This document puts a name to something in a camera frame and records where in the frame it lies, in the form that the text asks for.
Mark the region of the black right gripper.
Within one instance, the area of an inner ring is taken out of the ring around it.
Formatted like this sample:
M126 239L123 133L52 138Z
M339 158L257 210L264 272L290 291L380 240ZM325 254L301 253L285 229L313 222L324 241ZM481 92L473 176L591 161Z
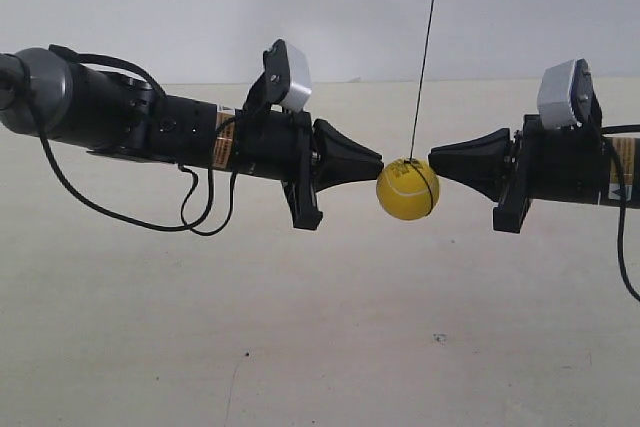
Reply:
M521 232L535 200L607 205L611 153L601 126L547 130L539 115L524 116L514 138L512 166L503 161L511 145L509 128L434 147L428 160L435 173L462 184L497 203L493 229Z

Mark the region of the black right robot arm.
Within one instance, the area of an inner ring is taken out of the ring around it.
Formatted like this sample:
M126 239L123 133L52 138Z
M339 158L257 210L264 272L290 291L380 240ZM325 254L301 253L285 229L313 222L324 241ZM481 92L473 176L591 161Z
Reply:
M494 203L495 231L518 234L536 200L637 209L639 138L629 134L638 131L594 122L551 130L527 114L515 132L435 147L428 162Z

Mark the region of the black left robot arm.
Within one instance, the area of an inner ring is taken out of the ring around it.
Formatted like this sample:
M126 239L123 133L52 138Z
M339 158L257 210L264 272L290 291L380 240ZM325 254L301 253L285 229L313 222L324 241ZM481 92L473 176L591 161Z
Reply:
M101 157L174 164L281 184L292 223L314 230L319 192L375 180L379 153L307 111L305 55L277 39L238 108L168 94L139 66L52 45L1 57L1 122L9 131Z

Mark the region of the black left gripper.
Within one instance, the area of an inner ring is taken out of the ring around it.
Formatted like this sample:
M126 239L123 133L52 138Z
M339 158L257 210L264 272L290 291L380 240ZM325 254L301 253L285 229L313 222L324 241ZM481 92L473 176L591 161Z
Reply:
M377 179L382 155L347 137L325 119L311 123L307 112L262 111L237 122L234 171L278 181L292 225L315 230L321 222L316 193L343 184ZM312 170L312 133L319 163Z

